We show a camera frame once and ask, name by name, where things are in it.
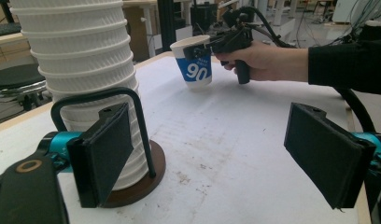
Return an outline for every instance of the round wooden base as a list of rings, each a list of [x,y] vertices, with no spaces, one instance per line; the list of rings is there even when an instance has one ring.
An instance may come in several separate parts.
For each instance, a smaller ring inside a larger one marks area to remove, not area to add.
[[[162,181],[165,172],[164,152],[156,142],[150,140],[149,143],[156,176],[150,178],[149,173],[147,173],[140,181],[129,188],[113,190],[102,207],[114,208],[135,203],[150,194]]]

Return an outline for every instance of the stack of paper cups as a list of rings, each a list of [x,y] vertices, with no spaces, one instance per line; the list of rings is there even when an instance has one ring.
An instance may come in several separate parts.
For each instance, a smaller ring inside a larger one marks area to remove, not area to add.
[[[54,102],[113,87],[138,92],[122,0],[11,0],[10,3]],[[122,95],[66,106],[62,110],[68,130],[86,131],[99,119],[99,110],[124,102],[130,107],[134,152],[114,189],[130,187],[148,171],[133,101]]]

